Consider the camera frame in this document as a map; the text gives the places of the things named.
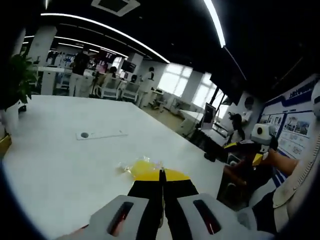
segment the floor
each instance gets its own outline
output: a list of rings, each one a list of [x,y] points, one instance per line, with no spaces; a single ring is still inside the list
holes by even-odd
[[[159,109],[152,109],[147,106],[142,110],[173,131],[176,131],[184,120],[182,117],[176,116],[166,109],[164,109],[163,112],[160,112]]]

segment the window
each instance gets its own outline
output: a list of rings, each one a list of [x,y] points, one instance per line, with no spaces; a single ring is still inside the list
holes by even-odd
[[[122,57],[117,56],[117,57],[113,60],[112,67],[116,67],[116,69],[118,70],[121,60],[122,60]]]
[[[191,73],[191,67],[170,63],[160,79],[158,88],[167,93],[174,94],[177,97],[181,97]]]
[[[195,95],[193,97],[192,103],[197,105],[200,108],[205,108],[206,103],[209,103],[213,95],[215,94],[215,91],[217,89],[217,86],[210,80],[211,74],[206,72],[201,80],[201,83],[198,86],[198,89],[195,92]],[[213,103],[212,106],[214,106],[216,109],[218,108],[221,99],[223,98],[223,101],[227,98],[224,93],[219,90]],[[226,105],[221,105],[219,107],[219,111],[217,116],[219,118],[223,118],[225,115],[226,111],[228,109],[228,106]]]

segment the office chair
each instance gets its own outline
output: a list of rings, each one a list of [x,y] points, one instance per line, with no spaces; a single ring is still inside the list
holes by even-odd
[[[128,82],[122,91],[121,98],[124,101],[136,103],[138,99],[139,88],[140,88],[139,84]]]
[[[97,86],[98,96],[108,99],[117,100],[119,98],[119,90],[120,90],[121,80],[118,78],[111,78],[106,84],[102,86]]]

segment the green leaves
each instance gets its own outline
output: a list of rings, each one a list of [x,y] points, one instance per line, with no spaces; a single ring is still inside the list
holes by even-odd
[[[8,65],[8,76],[5,87],[5,95],[9,103],[12,100],[20,99],[22,103],[28,103],[28,98],[31,99],[30,83],[37,81],[37,73],[33,70],[33,63],[31,58],[27,58],[25,55],[13,55]]]

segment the potted plant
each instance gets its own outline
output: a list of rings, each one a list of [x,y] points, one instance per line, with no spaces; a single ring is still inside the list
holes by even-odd
[[[18,127],[18,102],[28,103],[31,99],[29,83],[37,81],[33,64],[26,55],[13,55],[6,67],[8,80],[5,81],[0,100],[0,116],[6,131],[12,134]]]

